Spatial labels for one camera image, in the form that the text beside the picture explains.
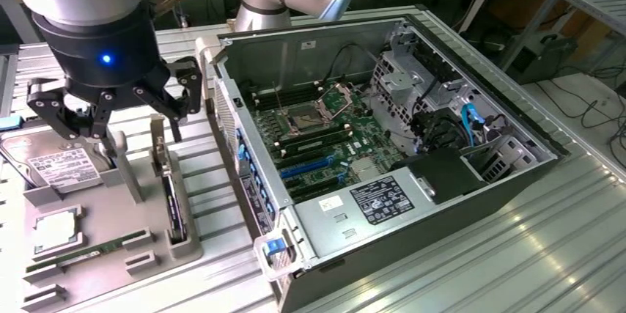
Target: label sticker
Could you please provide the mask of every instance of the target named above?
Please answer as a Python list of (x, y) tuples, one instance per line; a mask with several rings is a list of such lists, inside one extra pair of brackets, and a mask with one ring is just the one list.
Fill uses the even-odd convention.
[(302, 42), (301, 49), (302, 49), (302, 50), (314, 49), (314, 48), (316, 48), (316, 45), (317, 45), (317, 41), (316, 41), (316, 40), (310, 40), (309, 42)]
[(98, 170), (83, 148), (29, 159), (39, 176), (53, 187), (98, 179)]
[(416, 208), (393, 176), (350, 190), (350, 193), (372, 225), (381, 224)]
[(321, 200), (321, 207), (324, 212), (342, 206), (344, 202), (342, 197), (340, 196), (333, 196), (332, 198)]
[(262, 196), (258, 195), (256, 181), (250, 176), (242, 177), (242, 186), (246, 191), (248, 200), (252, 204), (253, 213), (256, 214), (257, 224), (261, 227), (264, 234), (268, 234), (273, 231), (273, 219), (264, 209), (265, 200)]

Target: blue led light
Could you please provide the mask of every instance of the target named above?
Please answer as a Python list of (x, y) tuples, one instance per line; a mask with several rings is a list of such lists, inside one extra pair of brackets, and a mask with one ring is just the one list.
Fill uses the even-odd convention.
[(105, 54), (103, 56), (101, 56), (101, 61), (103, 64), (111, 65), (114, 63), (114, 57), (109, 54)]

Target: metal table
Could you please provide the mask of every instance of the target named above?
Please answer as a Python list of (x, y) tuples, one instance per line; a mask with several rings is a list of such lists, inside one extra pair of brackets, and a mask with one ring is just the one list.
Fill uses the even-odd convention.
[[(428, 11), (413, 7), (353, 12), (346, 18), (412, 13), (528, 112), (572, 152), (568, 161), (493, 216), (365, 277), (301, 312), (591, 312), (626, 309), (626, 174), (542, 108), (526, 91)], [(314, 21), (300, 18), (297, 23)], [(190, 55), (194, 39), (227, 31), (210, 26), (159, 33), (169, 60)], [(58, 77), (45, 44), (25, 45), (17, 58), (13, 112), (27, 114), (26, 81)], [(149, 108), (114, 116), (129, 128), (131, 157), (150, 145)], [(252, 253), (252, 238), (229, 186), (207, 120), (198, 114), (182, 128), (186, 186), (203, 240), (197, 262), (73, 307), (69, 312), (274, 312), (277, 304)], [(11, 266), (9, 243), (19, 240), (21, 179), (2, 169), (0, 266)], [(0, 275), (14, 271), (0, 268)], [(15, 312), (10, 285), (0, 312)]]
[[(546, 17), (551, 15), (551, 12), (557, 4), (559, 0), (546, 0), (541, 5), (540, 10), (537, 11), (533, 20), (529, 22), (529, 25), (522, 32), (516, 43), (509, 47), (501, 62), (502, 70), (508, 70), (512, 66), (516, 57), (520, 54), (520, 51), (524, 48), (529, 36), (533, 35), (541, 24), (546, 20)], [(592, 17), (596, 18), (600, 22), (607, 24), (617, 33), (623, 36), (626, 36), (626, 0), (564, 0), (572, 7), (579, 10), (585, 11)], [(556, 25), (560, 26), (559, 30), (565, 25), (564, 21), (560, 21)]]

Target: warning label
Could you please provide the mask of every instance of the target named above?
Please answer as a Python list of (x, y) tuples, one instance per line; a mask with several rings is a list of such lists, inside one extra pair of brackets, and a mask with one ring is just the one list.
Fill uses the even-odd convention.
[(83, 148), (33, 158), (27, 162), (53, 187), (98, 179), (97, 167)]
[(393, 176), (350, 190), (350, 193), (372, 225), (416, 208)]

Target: blue latch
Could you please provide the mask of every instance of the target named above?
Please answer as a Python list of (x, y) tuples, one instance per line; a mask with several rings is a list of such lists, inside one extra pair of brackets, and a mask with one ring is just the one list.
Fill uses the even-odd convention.
[(468, 103), (461, 108), (461, 120), (464, 121), (464, 127), (468, 131), (468, 134), (470, 135), (470, 146), (474, 146), (474, 133), (472, 132), (472, 123), (470, 123), (470, 119), (468, 118), (468, 115), (470, 115), (470, 118), (473, 119), (473, 121), (477, 121), (481, 124), (485, 124), (485, 119), (478, 114), (477, 107), (474, 106), (473, 103)]
[(244, 160), (244, 157), (246, 155), (246, 144), (240, 145), (240, 150), (237, 151), (237, 156), (240, 157), (240, 160)]
[(285, 244), (285, 240), (282, 238), (268, 241), (266, 245), (268, 245), (268, 250), (266, 250), (268, 257), (288, 250), (288, 245)]
[(0, 131), (9, 131), (21, 128), (23, 122), (25, 119), (22, 119), (22, 116), (19, 115), (0, 118)]

